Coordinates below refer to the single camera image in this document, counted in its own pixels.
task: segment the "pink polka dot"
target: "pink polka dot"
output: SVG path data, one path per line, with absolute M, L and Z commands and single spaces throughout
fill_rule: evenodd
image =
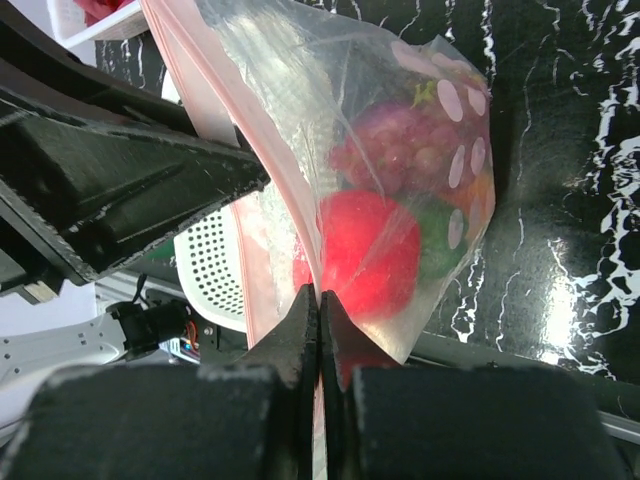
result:
M 487 156 L 486 153 L 484 138 L 478 137 L 471 148 L 471 171 L 474 175 L 478 175 L 482 170 L 484 159 Z
M 456 68 L 455 60 L 451 60 L 449 57 L 439 52 L 431 57 L 431 61 L 442 68 Z
M 462 178 L 462 170 L 464 169 L 464 145 L 460 145 L 451 160 L 451 169 L 449 170 L 449 186 L 456 188 L 460 185 Z
M 482 211 L 481 211 L 480 196 L 476 195 L 471 203 L 471 210 L 469 211 L 469 230 L 472 232 L 479 230 L 482 225 Z
M 449 248 L 454 250 L 460 245 L 462 240 L 462 233 L 464 232 L 464 217 L 461 210 L 454 210 L 449 217 L 449 232 L 447 240 L 449 241 Z
M 454 122 L 462 120 L 462 104 L 460 97 L 456 92 L 456 87 L 449 80 L 440 80 L 438 82 L 438 99 L 442 104 L 442 108 L 447 112 L 449 118 Z
M 473 71 L 473 68 L 471 68 L 471 65 L 469 65 L 464 60 L 454 60 L 453 63 L 455 64 L 458 70 L 466 70 L 468 72 Z
M 430 77 L 442 78 L 442 73 L 424 55 L 421 55 L 411 45 L 396 40 L 391 44 L 391 52 L 400 66 L 406 70 L 422 73 Z
M 487 111 L 487 99 L 480 90 L 467 87 L 467 95 L 469 97 L 469 105 L 480 116 Z

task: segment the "grapes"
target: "grapes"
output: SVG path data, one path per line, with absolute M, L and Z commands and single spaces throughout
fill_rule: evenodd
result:
M 383 103 L 366 109 L 352 124 L 344 144 L 330 152 L 329 166 L 354 187 L 382 189 L 385 195 L 402 190 L 466 188 L 474 178 L 470 165 L 472 145 L 479 135 L 484 138 L 488 132 L 486 118 L 474 111 L 468 95 L 460 93 L 467 92 L 467 87 L 456 85 L 464 108 L 463 121 L 459 123 L 451 121 L 437 100 L 416 107 Z M 457 170 L 454 187 L 448 178 L 454 154 L 461 146 L 466 152 L 464 165 L 459 182 Z

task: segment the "black cable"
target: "black cable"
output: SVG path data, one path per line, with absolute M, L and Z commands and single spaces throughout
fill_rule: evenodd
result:
M 136 293 L 133 294 L 133 298 L 131 299 L 131 302 L 136 303 L 138 300 L 140 300 L 147 307 L 149 307 L 150 306 L 149 302 L 147 302 L 147 299 L 142 296 L 142 289 L 144 288 L 144 284 L 146 283 L 146 281 L 147 281 L 146 273 L 143 273 L 138 277 L 138 281 L 136 282 Z

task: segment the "ziplock bag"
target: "ziplock bag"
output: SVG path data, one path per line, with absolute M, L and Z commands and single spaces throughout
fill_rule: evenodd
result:
M 248 330 L 313 281 L 404 361 L 493 213 L 485 79 L 441 38 L 288 0 L 142 5 L 194 123 L 219 100 L 273 181 L 237 202 Z

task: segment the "perforated basket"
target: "perforated basket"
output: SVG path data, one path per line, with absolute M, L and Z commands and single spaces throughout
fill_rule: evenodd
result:
M 246 332 L 236 223 L 225 207 L 174 239 L 180 284 L 207 320 Z

